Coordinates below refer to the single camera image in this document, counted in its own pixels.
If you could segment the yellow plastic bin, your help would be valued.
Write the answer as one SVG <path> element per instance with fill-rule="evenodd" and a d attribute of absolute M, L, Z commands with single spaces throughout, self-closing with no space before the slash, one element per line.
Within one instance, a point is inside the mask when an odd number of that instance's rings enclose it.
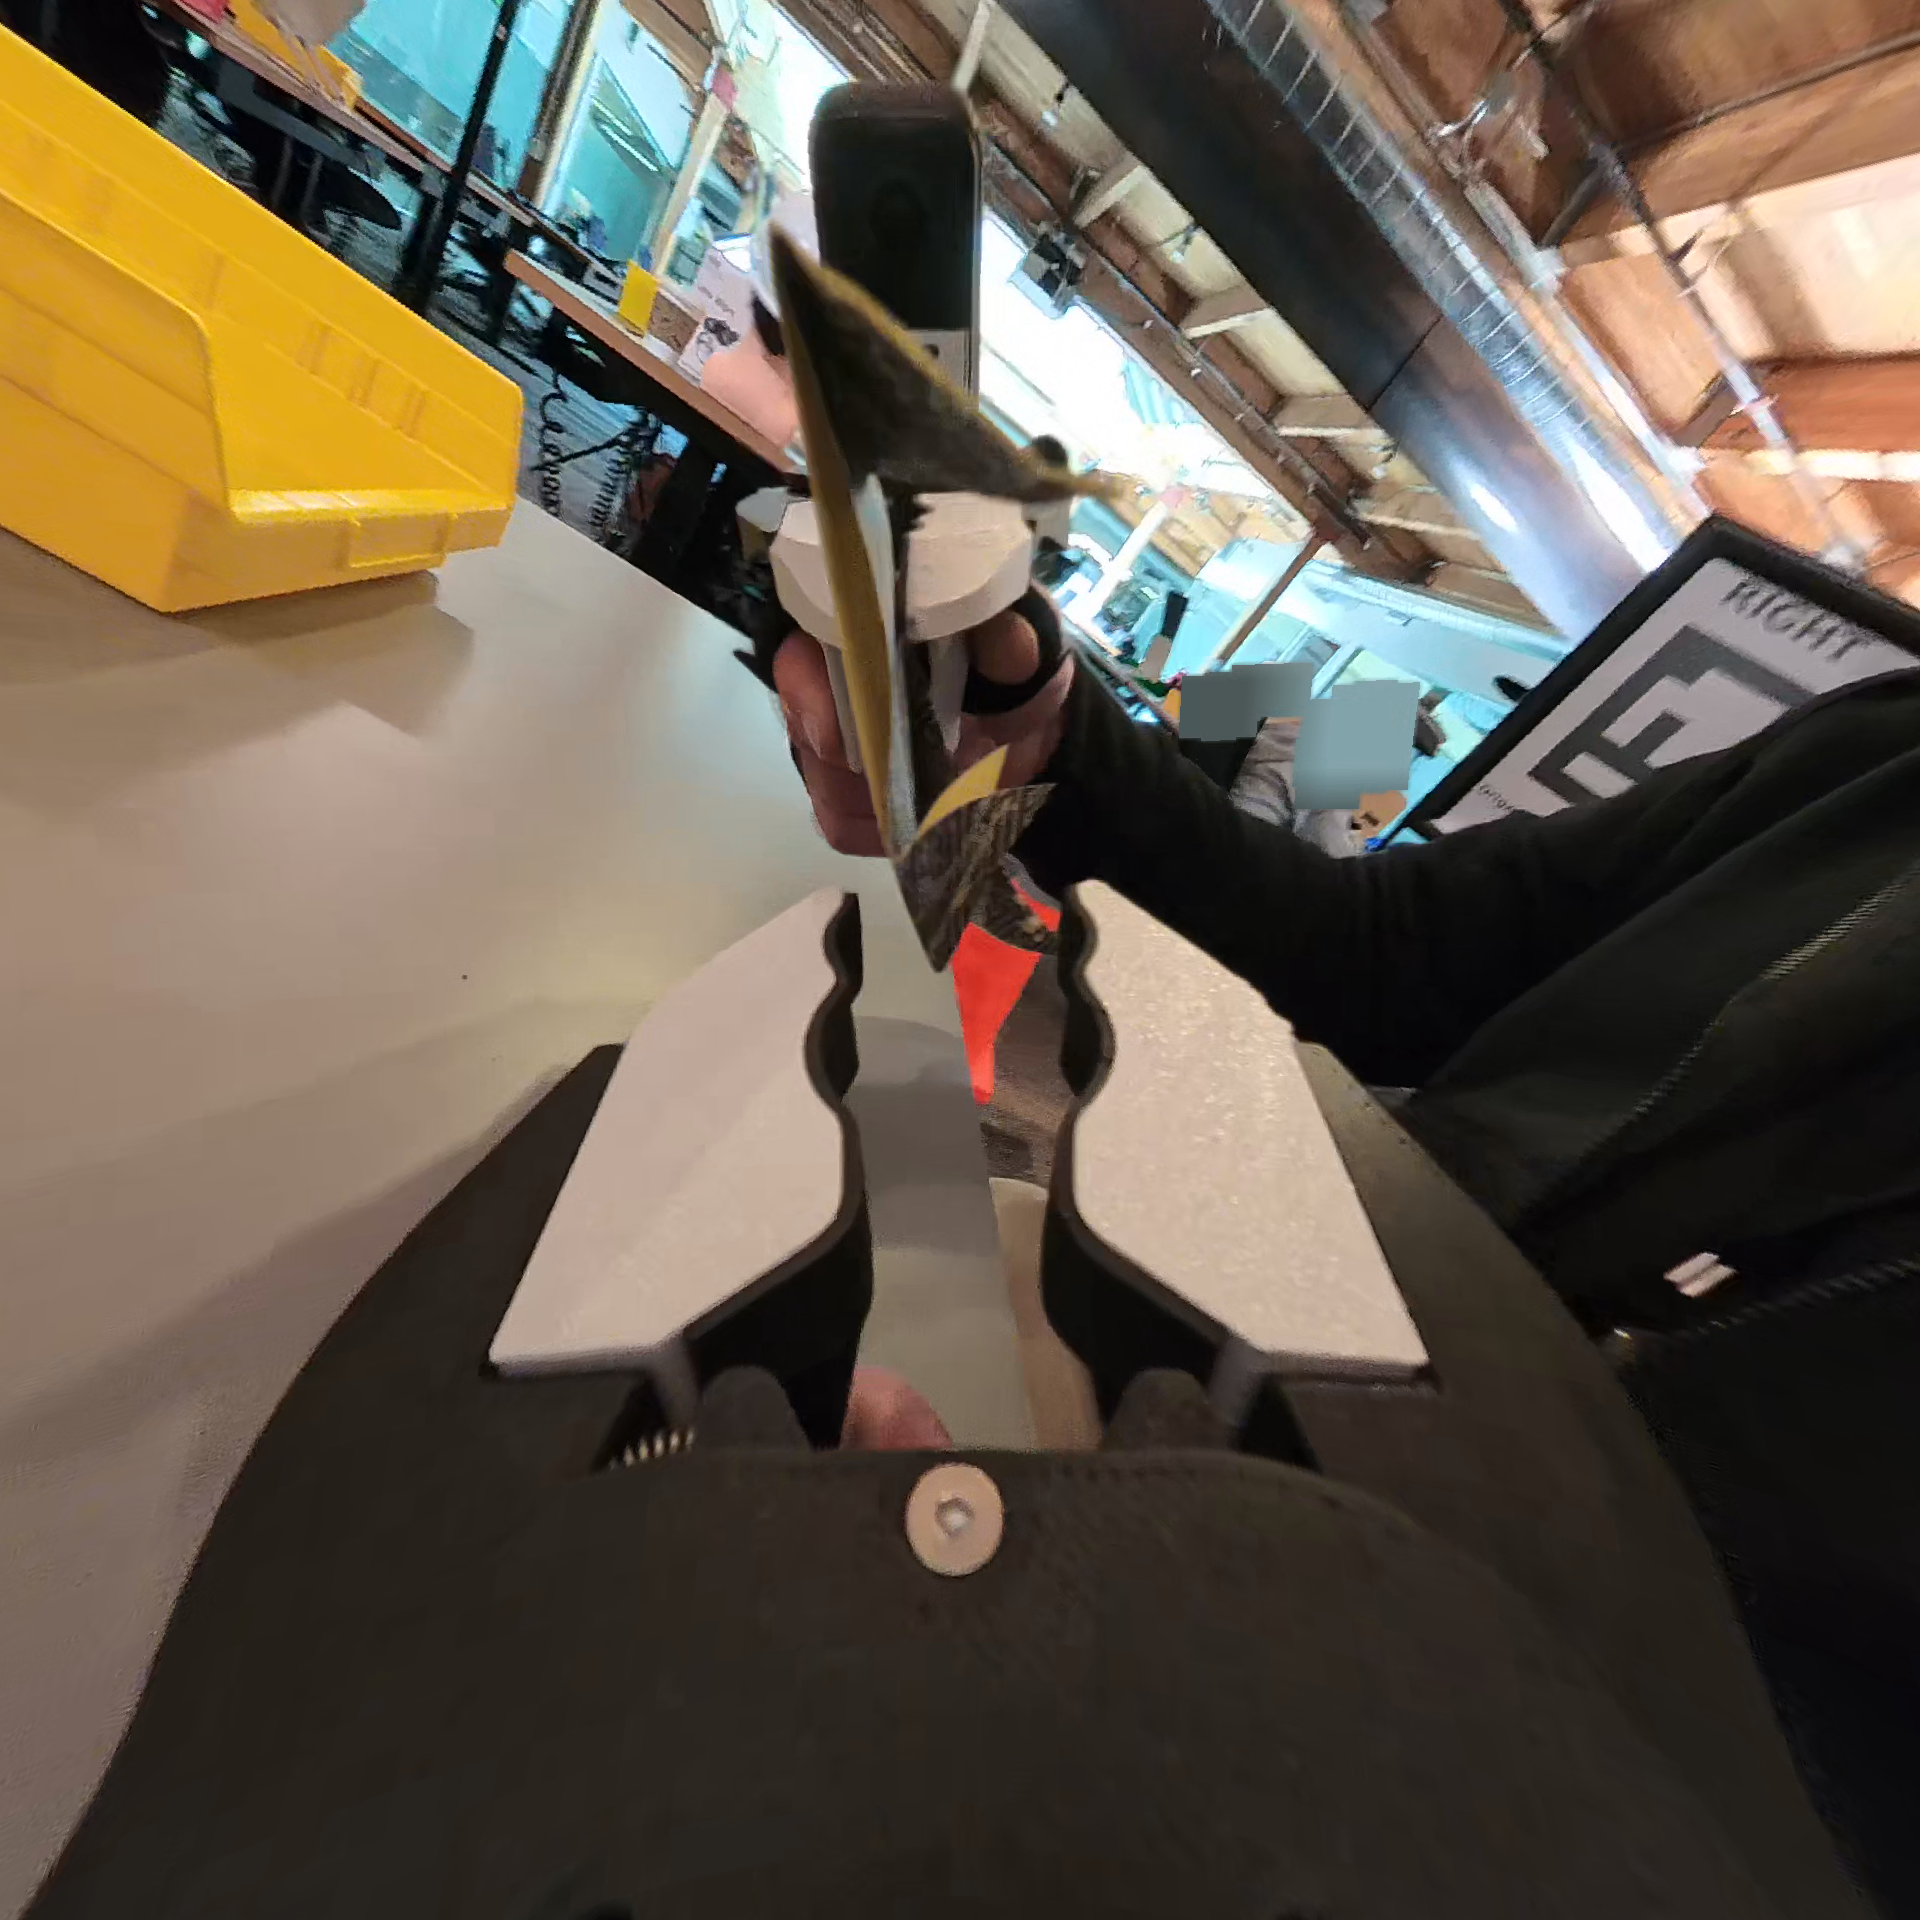
<path fill-rule="evenodd" d="M 3 32 L 3 523 L 154 612 L 494 549 L 522 397 Z"/>

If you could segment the yellow dark patterned paper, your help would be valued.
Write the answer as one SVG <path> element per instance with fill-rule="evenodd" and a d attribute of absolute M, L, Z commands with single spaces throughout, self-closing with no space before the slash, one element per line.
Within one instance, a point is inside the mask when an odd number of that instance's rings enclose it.
<path fill-rule="evenodd" d="M 1004 750 L 967 771 L 959 767 L 959 736 L 943 736 L 929 671 L 905 643 L 907 540 L 924 496 L 1017 502 L 1037 529 L 1038 512 L 1106 498 L 1115 481 L 1012 442 L 877 300 L 826 270 L 781 226 L 771 230 L 766 266 L 797 403 L 803 506 L 814 506 L 808 470 L 826 467 L 834 428 L 864 485 L 862 501 L 884 501 L 886 533 L 900 560 L 892 717 L 857 722 L 882 854 L 935 970 L 949 969 L 968 927 L 1044 953 L 1052 931 L 1023 898 L 1012 852 L 1038 819 L 1046 787 L 1004 787 Z"/>

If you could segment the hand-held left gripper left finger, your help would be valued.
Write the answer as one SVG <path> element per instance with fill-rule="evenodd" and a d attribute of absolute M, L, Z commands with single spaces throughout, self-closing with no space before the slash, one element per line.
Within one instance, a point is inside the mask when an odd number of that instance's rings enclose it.
<path fill-rule="evenodd" d="M 672 1428 L 733 1371 L 843 1440 L 874 1299 L 849 1094 L 860 904 L 822 888 L 640 1019 L 493 1334 L 511 1380 L 624 1375 Z"/>

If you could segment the person's right forearm black sleeve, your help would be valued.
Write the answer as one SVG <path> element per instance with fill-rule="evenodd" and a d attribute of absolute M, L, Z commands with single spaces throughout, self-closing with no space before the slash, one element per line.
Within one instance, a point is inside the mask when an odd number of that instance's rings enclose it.
<path fill-rule="evenodd" d="M 1109 887 L 1368 1085 L 1418 1086 L 1487 1019 L 1495 977 L 1435 885 L 1248 819 L 1077 671 L 1034 746 L 1051 797 L 1019 857 L 1044 895 Z"/>

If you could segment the silver ventilation duct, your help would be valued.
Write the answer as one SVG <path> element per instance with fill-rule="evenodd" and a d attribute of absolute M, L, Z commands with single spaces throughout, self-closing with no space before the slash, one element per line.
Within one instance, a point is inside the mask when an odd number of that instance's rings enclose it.
<path fill-rule="evenodd" d="M 1489 373 L 1522 437 L 1601 530 L 1651 572 L 1703 516 L 1676 455 L 1564 307 L 1545 253 L 1443 132 L 1363 5 L 1220 3 L 1213 14 L 1426 299 Z"/>

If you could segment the person's left hand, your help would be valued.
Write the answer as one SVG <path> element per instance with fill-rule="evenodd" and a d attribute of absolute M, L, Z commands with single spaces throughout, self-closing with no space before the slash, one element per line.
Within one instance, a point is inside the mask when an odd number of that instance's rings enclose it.
<path fill-rule="evenodd" d="M 838 1439 L 849 1452 L 945 1454 L 955 1443 L 933 1402 L 902 1375 L 857 1365 Z"/>

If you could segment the person's black jacket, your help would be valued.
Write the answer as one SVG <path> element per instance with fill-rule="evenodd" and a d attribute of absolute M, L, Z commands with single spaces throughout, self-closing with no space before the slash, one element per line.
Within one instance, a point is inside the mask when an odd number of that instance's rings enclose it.
<path fill-rule="evenodd" d="M 1539 823 L 1343 865 L 1290 1021 L 1623 1383 L 1793 1756 L 1917 1917 L 1917 672 Z"/>

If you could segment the black white printed tag board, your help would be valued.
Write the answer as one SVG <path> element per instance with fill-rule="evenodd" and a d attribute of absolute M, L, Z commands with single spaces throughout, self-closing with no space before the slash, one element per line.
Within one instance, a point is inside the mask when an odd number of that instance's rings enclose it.
<path fill-rule="evenodd" d="M 1919 662 L 1919 611 L 1710 516 L 1387 833 L 1433 843 L 1623 797 Z"/>

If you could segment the orange reflective safety vest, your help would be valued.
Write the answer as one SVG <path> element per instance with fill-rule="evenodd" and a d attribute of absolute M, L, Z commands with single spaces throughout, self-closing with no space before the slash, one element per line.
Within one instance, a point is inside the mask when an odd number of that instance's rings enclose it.
<path fill-rule="evenodd" d="M 997 1096 L 997 1047 L 1044 954 L 1021 948 L 979 925 L 963 932 L 950 980 L 963 1028 L 972 1100 L 984 1109 Z"/>

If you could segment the white cardboard box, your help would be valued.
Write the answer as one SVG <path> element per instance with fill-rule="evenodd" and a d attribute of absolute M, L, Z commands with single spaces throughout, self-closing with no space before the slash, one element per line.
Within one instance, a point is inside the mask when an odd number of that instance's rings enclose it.
<path fill-rule="evenodd" d="M 694 385 L 706 382 L 708 363 L 754 333 L 757 280 L 750 242 L 728 240 L 706 249 L 685 297 L 694 313 L 694 328 L 681 353 L 681 373 Z"/>

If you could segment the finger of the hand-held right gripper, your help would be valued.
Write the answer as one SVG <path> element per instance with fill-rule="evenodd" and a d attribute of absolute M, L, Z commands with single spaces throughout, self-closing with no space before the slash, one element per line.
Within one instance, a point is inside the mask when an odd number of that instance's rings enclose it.
<path fill-rule="evenodd" d="M 926 671 L 935 721 L 956 741 L 968 637 L 1030 587 L 1037 530 L 1029 511 L 984 494 L 924 494 L 905 557 L 905 644 Z"/>
<path fill-rule="evenodd" d="M 829 660 L 829 688 L 846 764 L 866 771 L 853 707 L 826 546 L 814 506 L 788 506 L 771 549 L 777 596 L 788 623 L 811 637 Z"/>

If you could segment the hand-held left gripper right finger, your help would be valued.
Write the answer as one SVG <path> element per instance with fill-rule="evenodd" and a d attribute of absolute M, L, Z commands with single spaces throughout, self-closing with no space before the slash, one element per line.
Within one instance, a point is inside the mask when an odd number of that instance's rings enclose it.
<path fill-rule="evenodd" d="M 1060 932 L 1073 1100 L 1043 1279 L 1068 1346 L 1116 1395 L 1184 1371 L 1237 1428 L 1270 1383 L 1423 1380 L 1292 1024 L 1106 883 Z"/>

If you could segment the black metal pole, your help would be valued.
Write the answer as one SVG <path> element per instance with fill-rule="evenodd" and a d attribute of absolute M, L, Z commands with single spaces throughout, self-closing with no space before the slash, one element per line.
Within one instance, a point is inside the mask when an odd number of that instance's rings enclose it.
<path fill-rule="evenodd" d="M 488 125 L 488 114 L 499 90 L 502 67 L 514 42 L 521 9 L 521 3 L 496 5 L 493 28 L 485 48 L 485 60 L 476 77 L 452 160 L 443 171 L 438 193 L 431 198 L 423 198 L 412 229 L 409 229 L 400 249 L 393 293 L 404 308 L 419 317 L 426 317 L 434 297 L 434 286 L 438 282 L 454 218 L 469 193 L 476 150 Z"/>

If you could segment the person's right hand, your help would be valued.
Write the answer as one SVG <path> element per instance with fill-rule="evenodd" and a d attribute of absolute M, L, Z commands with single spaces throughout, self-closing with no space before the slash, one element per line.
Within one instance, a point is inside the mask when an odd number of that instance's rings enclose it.
<path fill-rule="evenodd" d="M 1041 588 L 1029 588 L 1010 608 L 977 626 L 968 634 L 968 664 L 959 767 L 967 771 L 1004 753 L 1000 785 L 1034 785 L 1060 745 L 1075 681 L 1075 660 L 1052 600 Z M 853 768 L 844 745 L 829 650 L 814 637 L 788 631 L 773 655 L 773 688 L 829 846 L 853 857 L 884 854 L 868 780 Z"/>

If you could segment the background work table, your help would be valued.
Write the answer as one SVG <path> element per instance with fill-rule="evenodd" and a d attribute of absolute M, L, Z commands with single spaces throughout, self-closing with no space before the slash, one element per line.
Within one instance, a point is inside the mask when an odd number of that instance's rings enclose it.
<path fill-rule="evenodd" d="M 589 335 L 636 375 L 643 389 L 639 404 L 645 413 L 678 428 L 687 441 L 712 446 L 718 455 L 734 452 L 757 460 L 786 482 L 805 479 L 805 465 L 791 444 L 771 438 L 725 401 L 710 397 L 657 340 L 622 321 L 606 300 L 549 272 L 524 253 L 508 253 L 502 266 L 514 282 L 549 303 L 565 324 Z"/>

